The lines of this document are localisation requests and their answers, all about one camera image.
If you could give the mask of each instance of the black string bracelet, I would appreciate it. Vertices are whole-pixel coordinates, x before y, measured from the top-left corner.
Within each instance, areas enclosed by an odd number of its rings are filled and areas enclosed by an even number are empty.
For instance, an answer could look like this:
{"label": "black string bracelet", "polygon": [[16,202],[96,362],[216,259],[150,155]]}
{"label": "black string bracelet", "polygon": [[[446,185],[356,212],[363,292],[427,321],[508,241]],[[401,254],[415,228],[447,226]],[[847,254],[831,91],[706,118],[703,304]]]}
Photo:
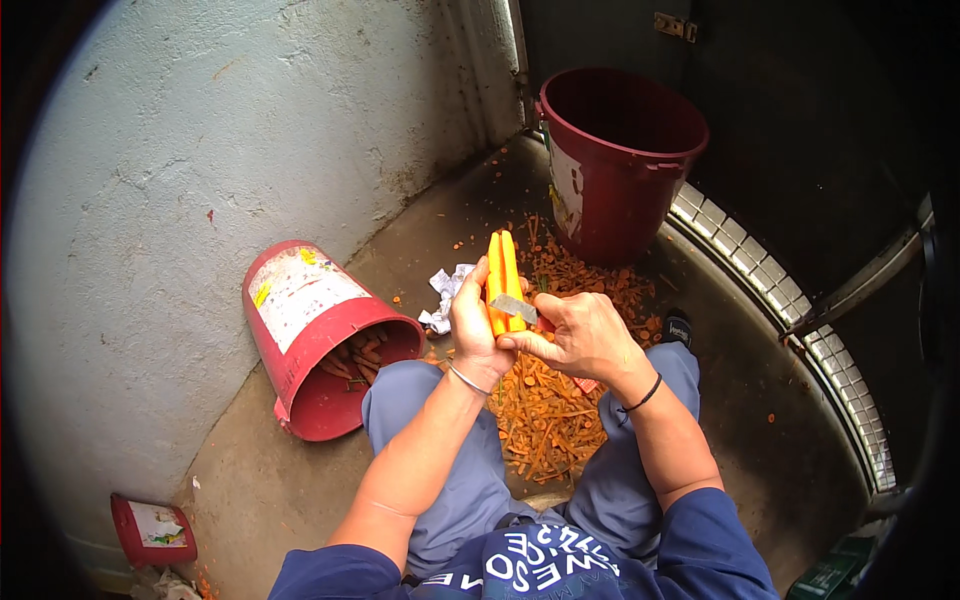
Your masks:
{"label": "black string bracelet", "polygon": [[643,400],[641,400],[641,401],[638,402],[637,404],[634,404],[634,405],[631,406],[630,408],[618,408],[618,409],[616,409],[616,412],[618,412],[618,413],[623,413],[623,420],[620,422],[620,426],[621,426],[621,427],[627,422],[627,419],[630,418],[629,416],[627,416],[627,413],[629,413],[629,412],[632,411],[632,410],[636,410],[637,408],[643,406],[643,403],[644,403],[644,402],[646,402],[647,400],[649,400],[650,398],[652,398],[653,395],[657,392],[657,388],[660,386],[660,382],[661,382],[661,381],[663,381],[663,375],[661,375],[660,373],[657,373],[657,383],[655,383],[655,384],[654,384],[654,387],[650,389],[650,392],[648,392],[647,395],[643,397]]}

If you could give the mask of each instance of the blue shirt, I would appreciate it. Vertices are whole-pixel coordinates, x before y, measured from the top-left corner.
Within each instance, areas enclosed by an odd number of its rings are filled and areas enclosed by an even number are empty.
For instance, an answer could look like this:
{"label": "blue shirt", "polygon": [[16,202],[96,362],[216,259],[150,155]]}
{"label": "blue shirt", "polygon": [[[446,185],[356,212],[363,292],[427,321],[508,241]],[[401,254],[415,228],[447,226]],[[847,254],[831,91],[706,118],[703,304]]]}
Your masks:
{"label": "blue shirt", "polygon": [[667,510],[656,570],[617,559],[572,525],[531,524],[468,541],[416,588],[399,581],[393,561],[364,546],[292,550],[269,599],[779,598],[733,501],[715,488],[688,493]]}

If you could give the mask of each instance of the metal latch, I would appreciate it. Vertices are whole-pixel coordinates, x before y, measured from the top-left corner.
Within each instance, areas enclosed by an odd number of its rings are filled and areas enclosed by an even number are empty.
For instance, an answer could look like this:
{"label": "metal latch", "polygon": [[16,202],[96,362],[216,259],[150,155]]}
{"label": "metal latch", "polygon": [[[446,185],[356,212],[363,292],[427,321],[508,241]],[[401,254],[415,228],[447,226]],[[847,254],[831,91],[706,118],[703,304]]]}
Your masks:
{"label": "metal latch", "polygon": [[654,12],[654,29],[665,34],[682,37],[691,44],[697,41],[696,24],[679,19],[666,12]]}

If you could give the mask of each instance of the knife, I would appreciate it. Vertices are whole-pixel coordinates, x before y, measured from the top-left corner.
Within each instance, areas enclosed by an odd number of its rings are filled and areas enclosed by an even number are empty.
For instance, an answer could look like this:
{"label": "knife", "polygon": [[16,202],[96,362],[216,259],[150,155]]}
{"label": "knife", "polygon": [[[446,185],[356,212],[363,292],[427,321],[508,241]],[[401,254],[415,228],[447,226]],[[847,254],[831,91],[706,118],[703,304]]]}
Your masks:
{"label": "knife", "polygon": [[490,306],[497,310],[502,310],[512,317],[519,315],[528,325],[542,329],[543,331],[553,333],[557,330],[552,323],[537,311],[533,304],[518,300],[509,294],[500,294],[491,301]]}
{"label": "knife", "polygon": [[[542,314],[534,307],[533,304],[528,304],[523,300],[517,300],[509,294],[500,294],[490,303],[490,306],[497,310],[502,310],[510,316],[519,315],[523,318],[523,321],[528,325],[532,325],[543,331],[549,331],[553,333],[557,330],[552,323],[550,323]],[[593,379],[586,379],[583,377],[570,377],[573,379],[573,382],[577,384],[577,387],[580,388],[584,394],[589,394],[595,387],[597,387],[598,382]]]}

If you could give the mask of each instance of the leg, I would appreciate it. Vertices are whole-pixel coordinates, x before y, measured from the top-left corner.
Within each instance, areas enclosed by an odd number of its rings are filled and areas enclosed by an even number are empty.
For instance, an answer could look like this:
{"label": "leg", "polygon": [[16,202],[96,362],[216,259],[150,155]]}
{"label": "leg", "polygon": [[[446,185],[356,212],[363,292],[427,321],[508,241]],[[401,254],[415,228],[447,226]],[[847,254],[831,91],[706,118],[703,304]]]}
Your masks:
{"label": "leg", "polygon": [[[373,454],[379,454],[410,422],[443,376],[436,367],[417,360],[380,370],[362,407]],[[436,573],[464,542],[492,531],[507,513],[536,515],[510,496],[505,473],[496,418],[483,409],[457,454],[440,496],[417,519],[407,557],[414,576],[425,578]]]}
{"label": "leg", "polygon": [[[651,348],[647,358],[663,375],[663,383],[699,419],[696,357],[683,343],[671,342]],[[587,461],[564,516],[621,556],[653,559],[663,515],[643,472],[634,428],[629,420],[620,424],[625,415],[616,412],[622,406],[613,394],[604,394],[598,408],[608,439]]]}

